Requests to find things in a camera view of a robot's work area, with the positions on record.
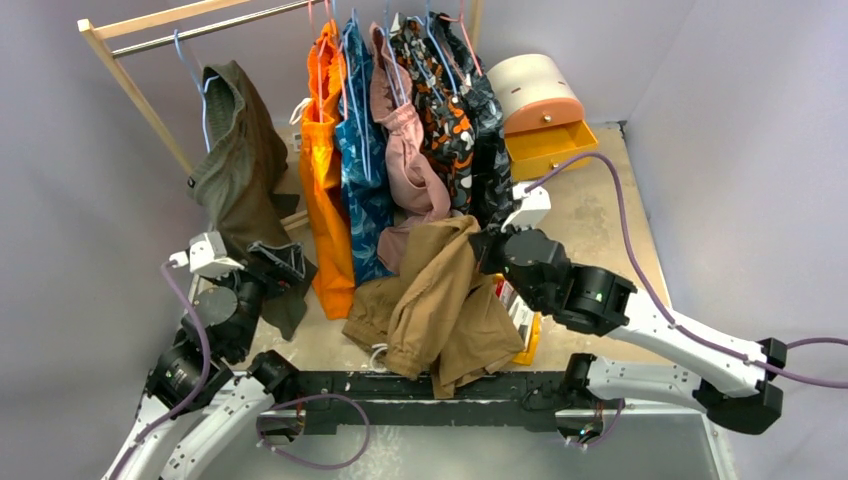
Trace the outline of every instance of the gray wall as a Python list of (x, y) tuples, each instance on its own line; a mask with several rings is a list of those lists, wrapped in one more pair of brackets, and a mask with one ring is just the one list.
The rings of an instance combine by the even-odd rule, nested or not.
[[(184, 5), (195, 0), (169, 0)], [(253, 0), (183, 22), (185, 28), (279, 5)], [(523, 53), (550, 55), (586, 106), (592, 122), (624, 120), (645, 92), (694, 0), (486, 0), (480, 57), (488, 66)], [(383, 0), (338, 0), (339, 22), (356, 6), (360, 25), (383, 23)], [(434, 11), (459, 14), (458, 0), (435, 0)], [(424, 0), (393, 0), (391, 12), (425, 14)], [(326, 21), (323, 7), (315, 25)], [(245, 68), (265, 98), (271, 115), (286, 122), (307, 95), (306, 55), (312, 44), (306, 9), (264, 19), (201, 39), (189, 40), (207, 63), (232, 58)]]
[[(627, 128), (675, 307), (752, 339), (848, 337), (848, 3), (699, 0)], [(790, 368), (848, 380), (846, 352)], [(846, 478), (845, 392), (779, 380), (741, 478)]]
[[(158, 267), (204, 214), (76, 29), (81, 17), (105, 24), (163, 8), (165, 0), (0, 6), (3, 478), (101, 476), (176, 328), (180, 310)], [(125, 64), (199, 158), (200, 100), (173, 50)]]

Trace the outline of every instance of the floor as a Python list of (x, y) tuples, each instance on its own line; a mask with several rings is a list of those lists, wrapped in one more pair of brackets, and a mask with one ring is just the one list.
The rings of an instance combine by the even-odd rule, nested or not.
[[(648, 279), (667, 301), (653, 238), (619, 126), (609, 124), (593, 130), (600, 142), (598, 151), (613, 161), (621, 177), (636, 256)], [(290, 188), (288, 191), (299, 189), (296, 165), (292, 162), (289, 172), (286, 179), (287, 187)], [(551, 196), (553, 208), (539, 228), (548, 237), (562, 242), (573, 262), (602, 266), (634, 280), (638, 285), (624, 250), (615, 190), (604, 164), (592, 161), (586, 167), (563, 172), (547, 182), (545, 187)], [(312, 233), (308, 225), (290, 234), (294, 241), (303, 242), (306, 255), (314, 259)], [(302, 370), (367, 370), (368, 355), (341, 333), (344, 320), (327, 320), (312, 291), (307, 296), (307, 303), (307, 316), (291, 342), (284, 341), (275, 328), (264, 321), (260, 322), (248, 359), (236, 367), (245, 368), (258, 352), (274, 349)], [(569, 332), (550, 318), (545, 318), (533, 365), (511, 365), (509, 368), (563, 370), (569, 356), (576, 352), (591, 352), (622, 361), (665, 362), (661, 357), (639, 347), (608, 338)]]
[[(283, 449), (324, 464), (349, 459), (363, 442), (361, 426), (336, 435), (307, 435)], [(615, 434), (597, 450), (564, 448), (555, 433), (517, 427), (371, 429), (368, 450), (353, 465), (319, 471), (256, 448), (248, 425), (206, 468), (202, 480), (557, 479), (732, 480), (716, 464), (701, 415), (622, 414)]]

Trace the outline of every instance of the wooden table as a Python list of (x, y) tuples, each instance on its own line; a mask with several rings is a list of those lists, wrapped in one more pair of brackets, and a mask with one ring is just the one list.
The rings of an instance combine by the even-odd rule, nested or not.
[[(639, 263), (667, 302), (659, 259), (621, 131), (617, 124), (611, 124), (595, 128), (594, 132), (600, 141), (598, 150), (615, 163), (621, 177), (630, 236)], [(299, 187), (296, 170), (296, 165), (290, 164), (286, 179), (288, 191)], [(615, 189), (606, 166), (594, 160), (586, 167), (557, 175), (545, 184), (545, 188), (551, 196), (552, 210), (539, 228), (551, 239), (562, 242), (572, 261), (607, 268), (639, 285), (624, 251)], [(309, 228), (291, 233), (292, 240), (303, 242), (306, 255), (314, 259)], [(368, 355), (341, 333), (345, 321), (327, 320), (313, 291), (310, 290), (306, 301), (309, 311), (291, 342), (284, 341), (274, 327), (262, 321), (247, 361), (237, 367), (245, 368), (256, 353), (274, 349), (302, 370), (367, 370)], [(570, 355), (577, 352), (591, 352), (622, 361), (666, 362), (642, 348), (609, 338), (569, 332), (545, 318), (533, 365), (510, 368), (564, 370)]]

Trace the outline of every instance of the clothing rack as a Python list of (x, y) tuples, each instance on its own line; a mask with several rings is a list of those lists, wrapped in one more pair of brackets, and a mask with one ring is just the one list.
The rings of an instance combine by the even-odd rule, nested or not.
[[(141, 89), (138, 88), (138, 85), (136, 85), (132, 77), (130, 77), (129, 73), (127, 73), (124, 67), (118, 62), (118, 59), (122, 57), (134, 55), (136, 53), (146, 52), (148, 50), (152, 50), (154, 48), (162, 47), (165, 45), (171, 45), (174, 42), (174, 36), (169, 35), (167, 37), (149, 40), (129, 47), (120, 48), (114, 51), (110, 49), (109, 46), (106, 44), (106, 40), (110, 38), (120, 37), (122, 35), (126, 35), (133, 32), (140, 32), (142, 30), (157, 27), (160, 25), (165, 25), (168, 23), (178, 22), (180, 20), (192, 18), (197, 15), (202, 15), (204, 13), (214, 12), (223, 8), (231, 7), (233, 5), (247, 3), (249, 1), (250, 0), (202, 0), (200, 2), (183, 5), (181, 7), (171, 8), (169, 10), (163, 10), (156, 13), (151, 13), (149, 15), (124, 20), (122, 22), (112, 23), (110, 25), (105, 25), (102, 27), (95, 27), (87, 18), (77, 21), (77, 27), (79, 28), (80, 34), (83, 36), (83, 38), (85, 38), (86, 42), (88, 42), (88, 45), (91, 47), (92, 50), (94, 50), (94, 53), (97, 54), (97, 57), (100, 58), (100, 61), (103, 62), (103, 64), (112, 74), (112, 76), (115, 77), (115, 80), (117, 80), (121, 88), (124, 89), (124, 92), (126, 92), (127, 96), (130, 97), (130, 100), (132, 100), (133, 104), (135, 104), (136, 108), (138, 108), (139, 112), (141, 112), (141, 115), (147, 120), (147, 122), (156, 132), (156, 134), (159, 135), (159, 138), (162, 139), (162, 142), (165, 144), (168, 150), (170, 150), (171, 154), (174, 155), (174, 158), (177, 159), (177, 162), (180, 164), (180, 166), (187, 175), (191, 174), (193, 169), (192, 164), (188, 159), (188, 156), (180, 147), (179, 143), (177, 143), (170, 130), (168, 130), (168, 127), (165, 126), (165, 123), (162, 122), (162, 119), (159, 117), (159, 114), (156, 113), (156, 110), (154, 110), (153, 107), (150, 105), (150, 102), (147, 101), (147, 98), (145, 98), (144, 94), (141, 92)], [(209, 33), (225, 30), (238, 25), (243, 25), (245, 23), (250, 23), (261, 18), (267, 18), (277, 14), (299, 10), (303, 7), (306, 7), (310, 3), (315, 5), (323, 2), (324, 0), (301, 0), (293, 3), (288, 3), (285, 5), (280, 5), (278, 7), (272, 7), (267, 10), (262, 10), (259, 12), (242, 15), (240, 17), (234, 17), (229, 20), (224, 20), (203, 27), (198, 27), (192, 30), (186, 30), (185, 32), (179, 33), (177, 36), (180, 40), (200, 37)], [(472, 46), (474, 47), (477, 46), (482, 10), (483, 0), (472, 0), (470, 12), (471, 25), (469, 27), (469, 36), (471, 38)], [(294, 215), (286, 217), (285, 219), (283, 219), (282, 222), (286, 229), (293, 229), (300, 225), (306, 224), (308, 222), (308, 219), (306, 218), (306, 212), (298, 212)]]

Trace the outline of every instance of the tan jacket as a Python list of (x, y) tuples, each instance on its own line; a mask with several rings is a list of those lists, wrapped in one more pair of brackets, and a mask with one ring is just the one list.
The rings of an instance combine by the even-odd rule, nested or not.
[(436, 398), (497, 371), (524, 347), (492, 277), (476, 271), (468, 237), (479, 231), (472, 216), (415, 227), (400, 274), (357, 288), (343, 330), (369, 353), (387, 343), (385, 364), (395, 373), (415, 379), (429, 368)]

